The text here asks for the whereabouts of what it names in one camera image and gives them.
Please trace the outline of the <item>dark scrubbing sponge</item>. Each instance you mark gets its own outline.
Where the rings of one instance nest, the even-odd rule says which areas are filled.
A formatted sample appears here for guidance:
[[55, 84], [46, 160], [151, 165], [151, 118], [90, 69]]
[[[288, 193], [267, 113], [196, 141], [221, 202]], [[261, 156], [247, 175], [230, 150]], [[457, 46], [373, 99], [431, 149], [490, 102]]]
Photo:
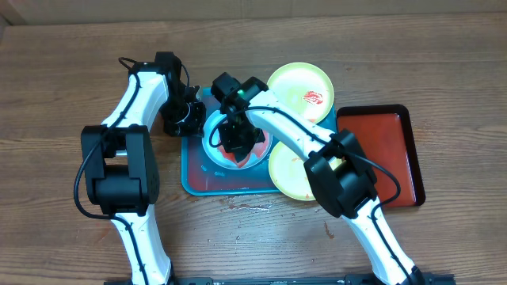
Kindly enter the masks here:
[[254, 131], [219, 130], [219, 151], [238, 166], [244, 165], [254, 147], [266, 141], [260, 129]]

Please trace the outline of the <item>light blue plate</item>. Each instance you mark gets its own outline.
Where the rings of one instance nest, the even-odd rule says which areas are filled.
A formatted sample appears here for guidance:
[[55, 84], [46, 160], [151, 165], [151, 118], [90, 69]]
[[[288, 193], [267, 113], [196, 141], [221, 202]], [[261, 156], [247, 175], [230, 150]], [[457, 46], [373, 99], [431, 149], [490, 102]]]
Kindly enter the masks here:
[[222, 119], [225, 115], [221, 114], [219, 110], [215, 110], [207, 118], [204, 125], [204, 137], [202, 138], [202, 145], [206, 155], [217, 165], [222, 166], [226, 169], [248, 169], [261, 162], [268, 153], [273, 144], [273, 136], [267, 131], [263, 131], [265, 136], [264, 142], [258, 142], [254, 145], [254, 148], [247, 154], [244, 160], [236, 161], [233, 154], [227, 153], [222, 146], [212, 147], [209, 143], [210, 134], [213, 127]]

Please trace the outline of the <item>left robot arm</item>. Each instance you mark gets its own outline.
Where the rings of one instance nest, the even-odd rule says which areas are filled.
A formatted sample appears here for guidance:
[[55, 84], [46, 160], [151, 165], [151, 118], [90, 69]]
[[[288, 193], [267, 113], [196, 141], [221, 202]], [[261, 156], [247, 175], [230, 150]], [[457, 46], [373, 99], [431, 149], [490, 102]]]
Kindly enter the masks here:
[[132, 268], [131, 284], [173, 284], [173, 266], [156, 223], [154, 205], [160, 176], [150, 132], [156, 117], [172, 137], [202, 136], [206, 108], [199, 87], [182, 81], [189, 73], [171, 51], [151, 62], [119, 59], [128, 70], [128, 87], [114, 111], [81, 133], [82, 164], [74, 180], [74, 203], [81, 205], [79, 184], [98, 205], [100, 220], [116, 227]]

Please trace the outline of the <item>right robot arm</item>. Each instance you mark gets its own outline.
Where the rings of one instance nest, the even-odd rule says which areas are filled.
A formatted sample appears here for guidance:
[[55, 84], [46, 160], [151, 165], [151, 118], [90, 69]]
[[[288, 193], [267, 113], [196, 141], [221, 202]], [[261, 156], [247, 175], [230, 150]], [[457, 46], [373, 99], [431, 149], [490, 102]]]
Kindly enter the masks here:
[[388, 170], [366, 158], [352, 132], [333, 132], [304, 119], [255, 77], [241, 83], [222, 73], [213, 81], [211, 93], [225, 116], [214, 128], [219, 133], [219, 146], [241, 161], [264, 141], [264, 133], [273, 135], [303, 161], [319, 205], [333, 217], [344, 219], [352, 229], [378, 281], [425, 282], [387, 225], [381, 210], [384, 203], [375, 189], [375, 171], [384, 173], [396, 187], [400, 183]]

